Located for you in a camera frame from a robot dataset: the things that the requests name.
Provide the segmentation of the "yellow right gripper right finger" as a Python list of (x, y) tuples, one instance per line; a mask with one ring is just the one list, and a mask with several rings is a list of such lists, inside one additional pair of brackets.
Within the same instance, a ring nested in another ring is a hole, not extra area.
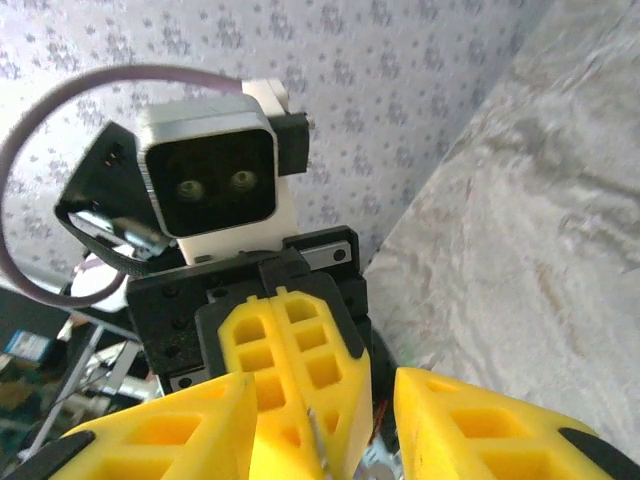
[(582, 422), (431, 371), (397, 369), (393, 404), (407, 479), (639, 476)]

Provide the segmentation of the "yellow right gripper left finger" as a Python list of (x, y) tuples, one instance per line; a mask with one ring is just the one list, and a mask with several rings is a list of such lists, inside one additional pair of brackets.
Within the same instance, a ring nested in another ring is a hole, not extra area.
[(246, 479), (257, 424), (255, 380), (231, 373), (85, 422), (12, 479)]

